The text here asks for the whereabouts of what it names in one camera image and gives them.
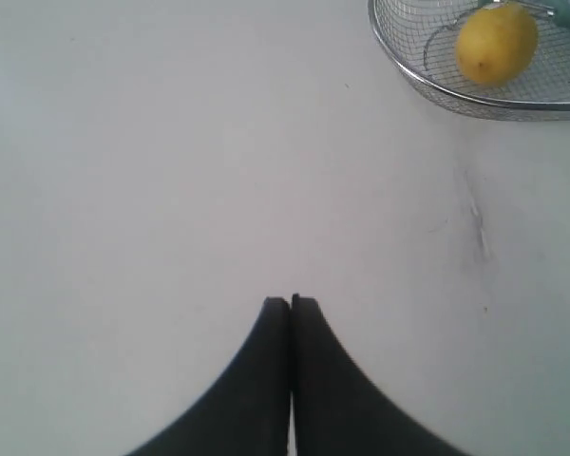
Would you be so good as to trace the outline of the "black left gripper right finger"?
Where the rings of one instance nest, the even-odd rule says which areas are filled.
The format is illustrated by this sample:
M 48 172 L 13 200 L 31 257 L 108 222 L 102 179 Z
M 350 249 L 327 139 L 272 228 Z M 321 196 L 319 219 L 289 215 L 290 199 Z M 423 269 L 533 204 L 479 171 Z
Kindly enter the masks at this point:
M 398 408 L 353 362 L 317 301 L 293 296 L 291 389 L 299 455 L 460 455 Z

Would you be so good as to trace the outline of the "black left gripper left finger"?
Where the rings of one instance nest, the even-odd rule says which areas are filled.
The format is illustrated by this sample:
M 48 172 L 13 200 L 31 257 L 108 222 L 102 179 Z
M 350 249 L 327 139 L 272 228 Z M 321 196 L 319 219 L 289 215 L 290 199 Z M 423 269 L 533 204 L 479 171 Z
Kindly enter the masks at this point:
M 134 455 L 286 455 L 290 306 L 267 298 L 236 356 L 183 415 Z

